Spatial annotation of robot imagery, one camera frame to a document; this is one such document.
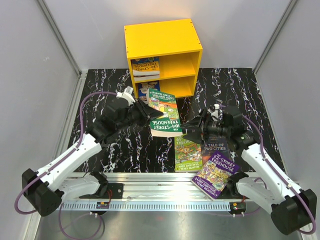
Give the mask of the green treehouse book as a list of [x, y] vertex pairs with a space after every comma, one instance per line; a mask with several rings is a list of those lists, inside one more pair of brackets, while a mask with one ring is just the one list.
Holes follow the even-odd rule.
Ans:
[[162, 113], [150, 121], [151, 135], [164, 138], [182, 136], [176, 97], [153, 88], [147, 90], [146, 97], [148, 106]]

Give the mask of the lime 65-storey treehouse book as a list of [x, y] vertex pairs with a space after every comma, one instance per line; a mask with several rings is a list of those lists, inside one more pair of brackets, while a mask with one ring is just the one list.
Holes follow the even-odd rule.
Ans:
[[203, 167], [201, 145], [183, 136], [174, 138], [175, 172], [198, 172]]

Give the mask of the dark Tale of Two Cities book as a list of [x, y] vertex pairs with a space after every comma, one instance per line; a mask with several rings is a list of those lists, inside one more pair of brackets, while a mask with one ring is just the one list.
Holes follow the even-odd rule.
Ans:
[[201, 144], [202, 164], [204, 165], [216, 151], [229, 159], [231, 158], [227, 140], [220, 136], [210, 136], [207, 141]]

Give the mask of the dark blue treehouse book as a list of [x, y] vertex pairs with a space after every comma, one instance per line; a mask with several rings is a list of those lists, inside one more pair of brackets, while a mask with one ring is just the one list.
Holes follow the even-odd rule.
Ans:
[[144, 102], [147, 101], [148, 89], [155, 89], [160, 91], [159, 81], [141, 82], [137, 84], [138, 97]]

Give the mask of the yellow 130-storey treehouse book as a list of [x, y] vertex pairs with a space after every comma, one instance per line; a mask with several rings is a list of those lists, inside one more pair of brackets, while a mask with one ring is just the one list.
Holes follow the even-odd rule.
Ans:
[[133, 59], [131, 65], [135, 77], [160, 74], [160, 58], [158, 56]]

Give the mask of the purple 52-storey treehouse book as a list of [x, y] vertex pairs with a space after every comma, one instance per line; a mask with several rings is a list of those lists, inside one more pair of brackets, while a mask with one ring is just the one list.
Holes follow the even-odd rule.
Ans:
[[228, 178], [238, 172], [240, 166], [220, 151], [215, 151], [191, 182], [215, 200], [227, 185]]

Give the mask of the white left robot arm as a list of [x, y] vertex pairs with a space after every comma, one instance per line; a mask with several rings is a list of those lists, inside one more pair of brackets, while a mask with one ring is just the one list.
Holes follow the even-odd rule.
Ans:
[[29, 168], [22, 174], [24, 197], [42, 217], [53, 213], [65, 201], [82, 196], [105, 197], [109, 194], [109, 182], [103, 173], [93, 171], [71, 181], [67, 178], [86, 160], [113, 143], [119, 131], [132, 125], [143, 127], [161, 116], [161, 111], [140, 99], [113, 99], [103, 114], [67, 151], [37, 171]]

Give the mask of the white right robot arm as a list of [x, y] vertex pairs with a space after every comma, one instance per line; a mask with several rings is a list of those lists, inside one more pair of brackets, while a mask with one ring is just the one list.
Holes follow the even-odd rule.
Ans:
[[236, 106], [214, 105], [180, 126], [186, 139], [204, 144], [212, 136], [224, 137], [228, 147], [249, 164], [266, 187], [244, 172], [230, 176], [229, 197], [245, 196], [269, 213], [275, 227], [284, 235], [295, 231], [316, 232], [317, 195], [295, 183], [268, 155], [259, 128]]

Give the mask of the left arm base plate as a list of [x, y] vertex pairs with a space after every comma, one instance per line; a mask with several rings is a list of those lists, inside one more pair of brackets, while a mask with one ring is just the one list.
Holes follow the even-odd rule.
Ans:
[[90, 210], [94, 214], [102, 216], [107, 212], [112, 200], [121, 200], [123, 198], [124, 184], [109, 183], [106, 192], [102, 196], [83, 195], [80, 199], [88, 199], [94, 202], [95, 208]]

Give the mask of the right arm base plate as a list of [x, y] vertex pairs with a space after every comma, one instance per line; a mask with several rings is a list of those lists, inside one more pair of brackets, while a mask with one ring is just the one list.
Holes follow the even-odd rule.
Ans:
[[230, 217], [245, 217], [247, 211], [246, 197], [239, 194], [231, 186], [226, 185], [217, 200], [228, 202]]

